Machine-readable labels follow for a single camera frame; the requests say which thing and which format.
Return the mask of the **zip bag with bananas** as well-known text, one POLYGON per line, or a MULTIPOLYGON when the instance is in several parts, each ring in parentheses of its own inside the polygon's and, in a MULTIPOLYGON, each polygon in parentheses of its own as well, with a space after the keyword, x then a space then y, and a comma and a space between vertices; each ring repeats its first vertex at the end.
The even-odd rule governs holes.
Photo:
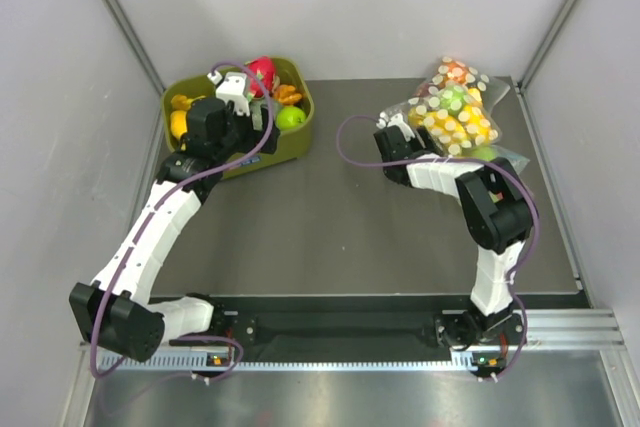
POLYGON ((481 101, 481 91, 460 84, 388 107, 379 114, 376 126, 395 126, 406 141, 432 142, 438 153, 452 157, 467 157, 501 138, 500 127, 481 101))

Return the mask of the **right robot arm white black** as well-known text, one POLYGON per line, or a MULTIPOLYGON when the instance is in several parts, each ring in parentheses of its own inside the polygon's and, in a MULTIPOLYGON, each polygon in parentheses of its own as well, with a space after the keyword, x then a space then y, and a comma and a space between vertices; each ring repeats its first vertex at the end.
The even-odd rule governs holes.
POLYGON ((398 126, 380 128, 374 139, 384 175, 397 184, 455 198, 478 247, 471 307, 440 328, 440 341, 459 348, 492 341, 512 317, 511 270, 534 226, 519 177, 501 157, 464 161, 429 152, 398 126))

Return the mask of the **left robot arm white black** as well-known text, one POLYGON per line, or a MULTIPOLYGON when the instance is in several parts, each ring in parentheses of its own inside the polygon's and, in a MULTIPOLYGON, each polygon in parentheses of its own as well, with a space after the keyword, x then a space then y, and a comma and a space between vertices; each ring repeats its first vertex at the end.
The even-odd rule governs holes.
POLYGON ((77 283, 69 304, 84 341, 138 362, 194 333, 205 343, 226 334, 225 317, 202 296, 151 304, 151 289, 169 252, 223 174, 259 153, 272 154, 279 130, 274 103, 240 114, 232 102, 197 100, 186 113, 179 148, 161 164, 148 200, 109 263, 77 283))

